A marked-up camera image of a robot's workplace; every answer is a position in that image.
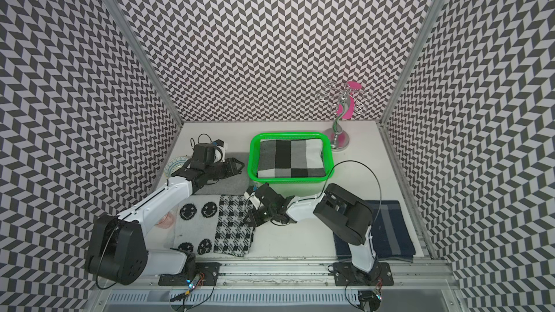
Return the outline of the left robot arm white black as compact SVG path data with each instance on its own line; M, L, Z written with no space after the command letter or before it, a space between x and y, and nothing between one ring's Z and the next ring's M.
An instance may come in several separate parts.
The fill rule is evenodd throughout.
M227 157L221 140L199 143L192 157L166 184L118 215L103 215L93 225L85 271L94 279L130 285L141 276L181 274L192 255L182 250L150 250L147 234L178 204L210 183L239 175L245 163Z

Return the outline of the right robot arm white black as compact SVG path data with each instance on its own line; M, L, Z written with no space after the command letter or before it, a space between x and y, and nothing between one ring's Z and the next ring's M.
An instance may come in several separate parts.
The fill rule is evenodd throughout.
M287 226L318 219L339 239L348 244L351 264L362 272L374 269L371 227L374 219L370 206L336 183L329 183L313 196L284 197L268 183L250 186L245 192L247 206L244 222L253 228L274 222Z

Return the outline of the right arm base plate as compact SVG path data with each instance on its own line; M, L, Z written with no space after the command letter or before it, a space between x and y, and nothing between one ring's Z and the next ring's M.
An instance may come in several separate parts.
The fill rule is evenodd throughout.
M376 262L370 272L357 269L350 262L335 262L328 267L338 287L349 286L393 286L393 273L388 263Z

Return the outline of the plain grey scarf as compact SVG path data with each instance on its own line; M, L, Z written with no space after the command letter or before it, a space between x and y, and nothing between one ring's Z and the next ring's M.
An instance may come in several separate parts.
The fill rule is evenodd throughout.
M247 163L249 160L249 153L247 152L236 152L228 153L225 156L225 161L235 158L238 161L245 164L241 173L229 177L227 179L220 180L219 182L211 181L209 185L202 187L199 191L195 193L198 195L243 195L244 192L249 187L250 177L247 173Z

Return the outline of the smiley houndstooth knit scarf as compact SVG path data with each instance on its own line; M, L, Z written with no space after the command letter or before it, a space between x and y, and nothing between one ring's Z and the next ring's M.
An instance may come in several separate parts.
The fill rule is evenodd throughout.
M172 247L197 256L245 257L254 239L245 221L250 210L240 195L191 196L177 207Z

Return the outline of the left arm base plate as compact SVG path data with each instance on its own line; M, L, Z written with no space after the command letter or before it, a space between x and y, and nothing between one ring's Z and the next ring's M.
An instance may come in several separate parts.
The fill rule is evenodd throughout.
M179 274L162 274L159 277L159 286L186 287L190 286L194 278L199 276L199 282L204 286L215 286L220 274L221 263L200 262L186 264Z

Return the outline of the grey black checked scarf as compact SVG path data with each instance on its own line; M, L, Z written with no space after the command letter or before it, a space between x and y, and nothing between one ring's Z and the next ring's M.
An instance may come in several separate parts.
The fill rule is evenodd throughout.
M320 139L262 140L257 177L309 179L326 176Z

